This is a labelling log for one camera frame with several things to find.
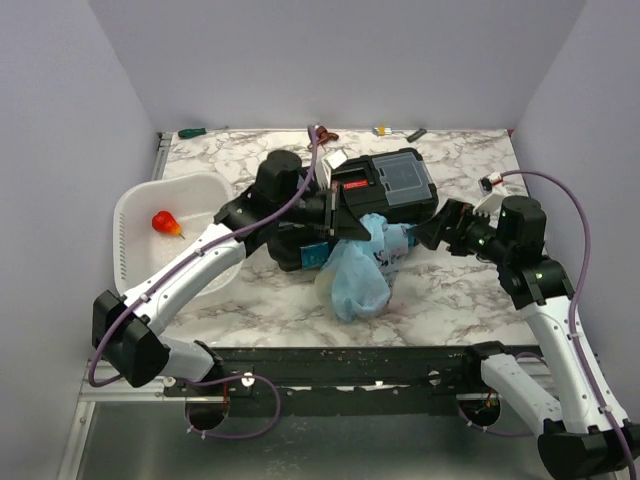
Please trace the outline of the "light blue plastic bag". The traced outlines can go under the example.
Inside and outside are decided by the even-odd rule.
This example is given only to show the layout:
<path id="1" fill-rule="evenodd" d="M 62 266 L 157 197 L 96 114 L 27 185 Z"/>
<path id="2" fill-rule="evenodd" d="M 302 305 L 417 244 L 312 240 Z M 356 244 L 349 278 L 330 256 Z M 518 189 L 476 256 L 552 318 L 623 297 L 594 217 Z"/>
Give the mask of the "light blue plastic bag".
<path id="1" fill-rule="evenodd" d="M 340 240 L 315 277 L 320 303 L 343 323 L 379 315 L 389 303 L 403 261 L 417 246 L 407 223 L 366 214 L 368 241 Z"/>

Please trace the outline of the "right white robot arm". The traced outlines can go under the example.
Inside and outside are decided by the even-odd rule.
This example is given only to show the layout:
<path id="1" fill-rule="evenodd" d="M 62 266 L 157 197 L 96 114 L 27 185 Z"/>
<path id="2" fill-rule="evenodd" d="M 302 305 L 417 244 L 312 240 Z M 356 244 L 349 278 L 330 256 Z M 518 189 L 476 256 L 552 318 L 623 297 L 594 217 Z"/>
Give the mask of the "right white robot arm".
<path id="1" fill-rule="evenodd" d="M 537 439 L 555 479 L 581 479 L 630 468 L 639 427 L 616 400 L 571 305 L 577 293 L 564 267 L 543 252 L 546 215 L 538 201 L 509 196 L 496 225 L 471 204 L 449 199 L 412 236 L 425 248 L 446 243 L 453 256 L 496 265 L 502 289 L 528 324 L 555 391 L 541 387 L 497 341 L 468 347 L 460 379 L 469 390 L 498 393 Z"/>

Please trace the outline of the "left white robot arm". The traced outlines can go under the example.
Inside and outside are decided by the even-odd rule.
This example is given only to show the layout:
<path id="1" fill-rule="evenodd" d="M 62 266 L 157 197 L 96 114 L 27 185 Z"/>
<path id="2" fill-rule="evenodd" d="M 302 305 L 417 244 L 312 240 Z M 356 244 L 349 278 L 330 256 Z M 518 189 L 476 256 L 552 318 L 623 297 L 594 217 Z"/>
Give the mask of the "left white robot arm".
<path id="1" fill-rule="evenodd" d="M 216 354 L 199 341 L 162 336 L 196 294 L 274 237 L 282 220 L 337 239 L 371 237 L 342 186 L 316 188 L 313 174 L 297 154 L 270 152 L 254 183 L 225 204 L 192 245 L 126 293 L 101 293 L 93 302 L 95 358 L 106 360 L 134 388 L 165 375 L 186 380 L 201 395 L 214 393 L 222 380 Z"/>

